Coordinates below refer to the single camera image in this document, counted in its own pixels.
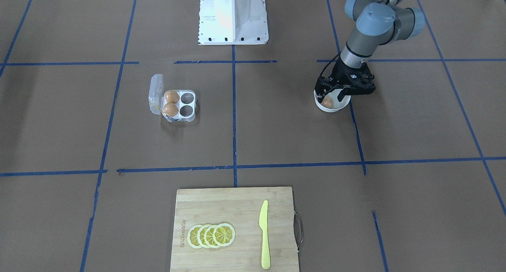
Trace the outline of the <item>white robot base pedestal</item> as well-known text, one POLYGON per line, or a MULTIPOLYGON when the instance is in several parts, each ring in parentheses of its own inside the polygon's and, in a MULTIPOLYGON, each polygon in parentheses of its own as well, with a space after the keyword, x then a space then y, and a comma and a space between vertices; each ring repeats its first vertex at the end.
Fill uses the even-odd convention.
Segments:
POLYGON ((266 0, 200 0, 199 3, 199 45, 268 43, 266 0))

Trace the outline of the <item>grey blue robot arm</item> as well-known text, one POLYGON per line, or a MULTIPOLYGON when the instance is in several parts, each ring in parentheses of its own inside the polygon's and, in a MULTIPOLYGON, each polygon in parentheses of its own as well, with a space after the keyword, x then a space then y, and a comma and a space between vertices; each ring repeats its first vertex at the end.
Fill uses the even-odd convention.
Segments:
POLYGON ((345 13, 355 27, 345 47, 331 59, 329 77, 317 78, 314 97, 322 104, 335 95, 347 103, 352 96, 370 95, 376 89, 367 63, 376 49, 417 36, 425 26, 425 15, 417 8, 400 8, 403 0, 346 0, 345 13))

